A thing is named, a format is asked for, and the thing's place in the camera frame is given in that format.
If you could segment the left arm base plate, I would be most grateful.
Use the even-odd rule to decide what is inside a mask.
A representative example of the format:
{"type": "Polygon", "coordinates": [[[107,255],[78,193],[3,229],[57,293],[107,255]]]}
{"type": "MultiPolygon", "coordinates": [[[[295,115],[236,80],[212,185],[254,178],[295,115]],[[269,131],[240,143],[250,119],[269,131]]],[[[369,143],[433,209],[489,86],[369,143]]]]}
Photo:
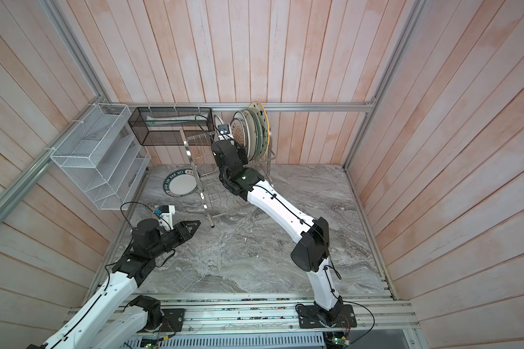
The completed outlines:
{"type": "Polygon", "coordinates": [[[138,332],[180,332],[186,310],[184,308],[153,308],[150,310],[136,305],[127,308],[119,318],[131,323],[138,332]]]}

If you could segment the cream floral plate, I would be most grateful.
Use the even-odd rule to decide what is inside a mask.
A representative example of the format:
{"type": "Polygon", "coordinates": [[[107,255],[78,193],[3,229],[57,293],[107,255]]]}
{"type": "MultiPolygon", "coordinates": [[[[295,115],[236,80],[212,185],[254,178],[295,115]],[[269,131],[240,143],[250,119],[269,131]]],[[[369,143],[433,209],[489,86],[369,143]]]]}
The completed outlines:
{"type": "Polygon", "coordinates": [[[248,136],[249,137],[248,158],[249,158],[249,161],[253,161],[259,149],[259,139],[258,139],[258,134],[257,134],[256,122],[254,120],[253,114],[250,112],[249,109],[243,110],[242,114],[244,116],[244,119],[247,125],[248,134],[249,134],[248,136]]]}

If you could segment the right aluminium frame bar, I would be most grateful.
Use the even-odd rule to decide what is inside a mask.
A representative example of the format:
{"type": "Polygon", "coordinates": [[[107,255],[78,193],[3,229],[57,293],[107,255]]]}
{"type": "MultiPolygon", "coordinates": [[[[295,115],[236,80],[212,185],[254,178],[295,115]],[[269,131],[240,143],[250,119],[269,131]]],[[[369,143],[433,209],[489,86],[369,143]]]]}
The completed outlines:
{"type": "Polygon", "coordinates": [[[341,158],[344,171],[351,168],[430,2],[403,1],[402,4],[397,17],[389,14],[382,16],[371,51],[365,61],[362,72],[363,86],[356,90],[355,96],[365,98],[364,103],[368,110],[359,111],[356,117],[346,118],[348,121],[353,120],[355,124],[341,158]]]}

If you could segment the orange sunburst plate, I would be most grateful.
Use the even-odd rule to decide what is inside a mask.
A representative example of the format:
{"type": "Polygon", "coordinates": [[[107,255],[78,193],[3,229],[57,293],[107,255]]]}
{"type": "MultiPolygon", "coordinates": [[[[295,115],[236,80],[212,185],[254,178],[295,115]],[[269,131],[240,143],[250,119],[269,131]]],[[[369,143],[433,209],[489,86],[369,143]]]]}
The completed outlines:
{"type": "Polygon", "coordinates": [[[213,115],[213,123],[214,128],[217,129],[219,132],[221,132],[224,129],[225,122],[218,114],[213,115]]]}
{"type": "Polygon", "coordinates": [[[248,135],[246,123],[239,117],[234,117],[230,123],[231,135],[235,142],[245,149],[248,149],[248,135]]]}

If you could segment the aluminium frame bar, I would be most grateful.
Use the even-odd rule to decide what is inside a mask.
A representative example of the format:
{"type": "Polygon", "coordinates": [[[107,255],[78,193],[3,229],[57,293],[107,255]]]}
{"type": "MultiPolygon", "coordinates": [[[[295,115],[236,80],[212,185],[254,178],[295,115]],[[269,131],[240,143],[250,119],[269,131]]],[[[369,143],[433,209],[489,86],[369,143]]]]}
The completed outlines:
{"type": "Polygon", "coordinates": [[[31,165],[16,177],[14,183],[0,194],[0,225],[49,170],[52,165],[51,154],[71,132],[83,122],[84,117],[87,116],[97,104],[102,103],[104,100],[106,100],[106,97],[99,95],[89,102],[86,107],[80,111],[79,115],[68,123],[64,131],[62,131],[51,144],[44,148],[38,157],[33,160],[31,165]]]}
{"type": "Polygon", "coordinates": [[[359,111],[356,117],[346,118],[348,121],[353,120],[355,124],[341,158],[344,171],[351,168],[430,2],[403,1],[402,4],[397,17],[389,14],[382,16],[371,51],[365,61],[362,72],[363,86],[356,90],[355,96],[365,98],[364,103],[368,110],[359,111]]]}

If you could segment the white plate green outline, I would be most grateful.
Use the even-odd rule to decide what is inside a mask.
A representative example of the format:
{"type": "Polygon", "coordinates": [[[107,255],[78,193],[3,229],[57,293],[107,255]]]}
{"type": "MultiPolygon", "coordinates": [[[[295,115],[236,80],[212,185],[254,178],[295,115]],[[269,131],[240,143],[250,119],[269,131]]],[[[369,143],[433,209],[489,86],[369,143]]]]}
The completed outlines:
{"type": "Polygon", "coordinates": [[[230,124],[231,135],[235,142],[245,148],[247,158],[250,159],[250,135],[244,114],[238,111],[234,114],[230,124]]]}

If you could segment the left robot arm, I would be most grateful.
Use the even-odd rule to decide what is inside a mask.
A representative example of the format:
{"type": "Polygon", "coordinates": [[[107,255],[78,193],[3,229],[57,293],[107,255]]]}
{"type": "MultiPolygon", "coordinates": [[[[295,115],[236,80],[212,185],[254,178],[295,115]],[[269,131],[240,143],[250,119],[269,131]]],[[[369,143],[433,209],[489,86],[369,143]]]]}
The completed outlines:
{"type": "Polygon", "coordinates": [[[108,327],[105,324],[157,267],[156,259],[189,241],[200,225],[198,220],[185,220],[166,229],[154,218],[139,222],[132,230],[128,251],[113,265],[103,285],[39,347],[119,348],[141,330],[159,334],[167,325],[167,317],[160,301],[150,296],[137,296],[118,320],[108,327]]]}

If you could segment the black mesh wall basket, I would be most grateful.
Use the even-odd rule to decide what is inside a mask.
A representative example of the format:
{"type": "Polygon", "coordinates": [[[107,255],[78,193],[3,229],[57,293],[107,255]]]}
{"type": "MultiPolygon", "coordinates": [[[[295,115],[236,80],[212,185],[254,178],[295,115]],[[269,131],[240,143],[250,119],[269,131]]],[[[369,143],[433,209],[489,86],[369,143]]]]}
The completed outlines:
{"type": "Polygon", "coordinates": [[[183,145],[185,138],[214,131],[213,112],[204,107],[138,107],[128,121],[141,145],[183,145]]]}

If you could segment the left aluminium frame bar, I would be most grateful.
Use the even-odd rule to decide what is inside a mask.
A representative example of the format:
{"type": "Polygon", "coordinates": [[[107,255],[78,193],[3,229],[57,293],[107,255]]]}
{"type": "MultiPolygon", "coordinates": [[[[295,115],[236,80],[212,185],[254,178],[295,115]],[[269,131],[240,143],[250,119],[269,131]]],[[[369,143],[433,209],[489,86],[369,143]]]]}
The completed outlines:
{"type": "Polygon", "coordinates": [[[79,115],[68,123],[64,131],[62,131],[51,144],[44,148],[38,157],[33,160],[31,165],[16,177],[14,183],[0,194],[0,225],[49,170],[52,165],[51,154],[71,132],[83,122],[84,117],[87,116],[97,104],[102,103],[104,100],[106,100],[106,97],[99,95],[89,102],[86,107],[80,111],[79,115]]]}

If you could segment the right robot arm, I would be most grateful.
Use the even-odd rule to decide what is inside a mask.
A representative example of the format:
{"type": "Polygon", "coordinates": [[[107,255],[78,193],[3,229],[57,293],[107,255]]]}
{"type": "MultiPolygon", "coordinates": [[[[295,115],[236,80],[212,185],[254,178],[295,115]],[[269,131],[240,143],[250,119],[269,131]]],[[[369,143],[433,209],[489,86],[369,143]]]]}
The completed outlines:
{"type": "Polygon", "coordinates": [[[301,212],[279,195],[262,174],[247,166],[243,149],[233,141],[215,141],[211,151],[222,185],[233,195],[266,212],[295,242],[291,259],[307,272],[314,292],[309,317],[319,319],[326,327],[333,326],[339,320],[344,304],[330,275],[333,263],[327,220],[315,219],[301,212]]]}

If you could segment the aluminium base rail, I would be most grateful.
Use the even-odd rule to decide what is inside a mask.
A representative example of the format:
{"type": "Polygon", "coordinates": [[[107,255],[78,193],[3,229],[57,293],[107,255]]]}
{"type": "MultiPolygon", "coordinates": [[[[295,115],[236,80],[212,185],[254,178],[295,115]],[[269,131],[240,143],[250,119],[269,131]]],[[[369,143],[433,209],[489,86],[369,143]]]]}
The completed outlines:
{"type": "MultiPolygon", "coordinates": [[[[343,300],[355,313],[357,326],[302,329],[299,327],[295,306],[300,303],[314,305],[314,300],[300,295],[251,295],[251,294],[179,294],[165,295],[160,301],[161,308],[184,308],[186,310],[180,332],[150,332],[157,343],[175,339],[179,333],[194,334],[236,334],[251,333],[253,343],[259,344],[263,332],[361,332],[367,335],[374,330],[404,329],[418,326],[419,322],[408,302],[386,298],[363,298],[359,302],[343,300]]],[[[119,319],[128,298],[120,305],[105,324],[106,327],[119,319]]]]}

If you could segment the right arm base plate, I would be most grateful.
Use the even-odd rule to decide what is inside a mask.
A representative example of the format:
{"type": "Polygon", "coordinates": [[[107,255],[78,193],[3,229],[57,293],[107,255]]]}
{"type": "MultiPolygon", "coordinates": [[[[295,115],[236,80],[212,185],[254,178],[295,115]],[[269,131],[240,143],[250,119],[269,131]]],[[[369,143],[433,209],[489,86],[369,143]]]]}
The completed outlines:
{"type": "Polygon", "coordinates": [[[352,306],[338,303],[330,311],[326,311],[318,305],[304,305],[298,303],[295,306],[298,314],[299,327],[302,329],[343,327],[355,328],[357,321],[352,306]]]}

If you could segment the steel two-tier dish rack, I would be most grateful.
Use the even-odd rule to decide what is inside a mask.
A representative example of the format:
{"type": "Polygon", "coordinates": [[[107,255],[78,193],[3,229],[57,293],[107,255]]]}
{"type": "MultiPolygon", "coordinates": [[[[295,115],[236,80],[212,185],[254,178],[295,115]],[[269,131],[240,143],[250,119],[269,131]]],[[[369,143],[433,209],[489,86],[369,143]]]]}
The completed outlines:
{"type": "Polygon", "coordinates": [[[215,218],[244,209],[249,203],[231,194],[218,178],[219,169],[210,148],[213,138],[218,136],[217,131],[200,131],[187,136],[181,130],[180,135],[199,189],[202,207],[210,226],[214,228],[215,218]]]}

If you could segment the white plate dark green rim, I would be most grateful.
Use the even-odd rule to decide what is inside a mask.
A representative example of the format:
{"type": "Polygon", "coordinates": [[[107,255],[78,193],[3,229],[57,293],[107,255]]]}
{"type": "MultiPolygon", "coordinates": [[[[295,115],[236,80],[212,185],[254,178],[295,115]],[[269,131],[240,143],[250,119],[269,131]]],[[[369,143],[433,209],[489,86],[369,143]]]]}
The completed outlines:
{"type": "Polygon", "coordinates": [[[188,196],[198,189],[194,171],[190,168],[170,173],[164,179],[162,187],[163,191],[171,197],[188,196]]]}

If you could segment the horizontal aluminium wall bar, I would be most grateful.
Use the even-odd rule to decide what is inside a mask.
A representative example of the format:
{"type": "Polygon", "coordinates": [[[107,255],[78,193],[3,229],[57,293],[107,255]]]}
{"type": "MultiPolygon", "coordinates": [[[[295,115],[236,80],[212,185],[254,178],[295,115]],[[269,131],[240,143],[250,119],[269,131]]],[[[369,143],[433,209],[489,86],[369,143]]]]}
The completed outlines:
{"type": "MultiPolygon", "coordinates": [[[[123,103],[133,108],[210,108],[214,112],[230,112],[246,109],[249,103],[123,103]]],[[[262,103],[266,112],[370,112],[375,104],[372,102],[332,102],[332,103],[262,103]]]]}

